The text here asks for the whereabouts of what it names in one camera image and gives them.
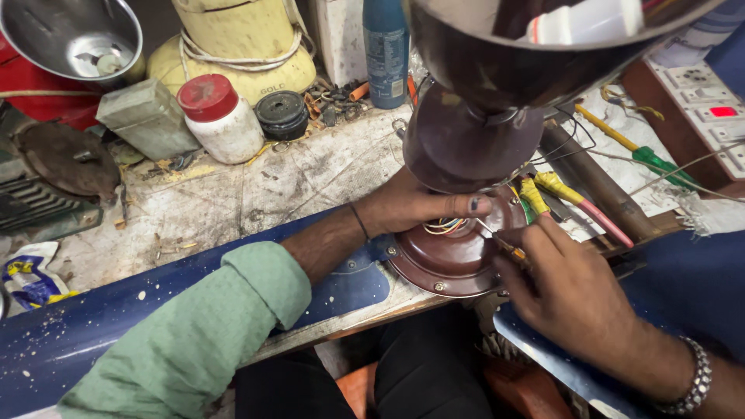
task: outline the black rubber coupler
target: black rubber coupler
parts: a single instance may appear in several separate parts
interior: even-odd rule
[[[302,96],[291,90],[266,95],[256,104],[255,112],[267,139],[297,139],[308,127],[308,108]]]

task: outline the wrist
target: wrist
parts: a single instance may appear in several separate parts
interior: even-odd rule
[[[637,319],[626,344],[596,366],[648,397],[666,403],[688,393],[696,361],[686,343]]]
[[[359,221],[364,226],[367,235],[374,239],[381,234],[388,233],[388,231],[384,227],[385,223],[380,219],[381,211],[376,210],[375,205],[366,198],[362,198],[352,203],[352,205],[357,211]]]

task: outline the screwdriver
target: screwdriver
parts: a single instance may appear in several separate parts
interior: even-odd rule
[[[587,109],[581,107],[578,104],[574,105],[574,109],[577,112],[581,113],[594,126],[600,128],[600,130],[603,131],[607,136],[618,141],[619,144],[623,145],[629,151],[631,151],[631,157],[634,160],[647,163],[647,164],[651,164],[652,166],[656,167],[656,168],[650,167],[651,171],[657,174],[662,174],[660,170],[669,172],[669,171],[674,171],[678,169],[678,166],[675,166],[673,163],[670,163],[667,160],[663,160],[657,154],[654,153],[654,150],[647,147],[646,145],[643,147],[639,147],[638,145],[634,144],[633,142],[631,142],[631,140],[621,135],[618,131],[608,126],[608,124],[606,124],[605,122],[601,121],[597,116],[592,115]],[[680,176],[683,179],[686,179],[688,182],[691,182],[694,185],[699,185],[699,183],[694,178],[692,178],[689,174],[685,173],[684,171],[679,171],[676,173],[676,175]],[[672,183],[673,185],[682,186],[684,188],[694,190],[693,187],[691,187],[687,183],[682,182],[681,180],[673,176],[668,176],[665,179],[668,182]]]
[[[499,236],[497,236],[497,233],[495,233],[495,231],[492,230],[491,227],[486,225],[482,220],[478,218],[476,218],[475,220],[478,221],[478,223],[481,224],[481,226],[485,228],[486,231],[492,234],[492,238],[495,242],[497,242],[497,245],[499,245],[499,247],[503,251],[507,252],[510,255],[511,260],[514,263],[517,263],[520,268],[523,268],[526,271],[530,270],[530,261],[527,260],[527,255],[521,248],[516,248],[510,243],[507,243],[506,241],[500,239]]]

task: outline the black pants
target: black pants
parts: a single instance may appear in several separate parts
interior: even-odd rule
[[[477,352],[475,320],[458,305],[383,326],[375,372],[381,419],[493,418]],[[235,417],[354,419],[312,350],[242,368],[235,375]]]

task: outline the silver bracelet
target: silver bracelet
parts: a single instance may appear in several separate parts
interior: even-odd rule
[[[693,385],[685,397],[667,405],[658,405],[657,409],[669,415],[689,415],[706,399],[708,390],[711,388],[711,368],[708,363],[706,351],[693,339],[680,336],[680,338],[691,347],[696,356],[696,375]]]

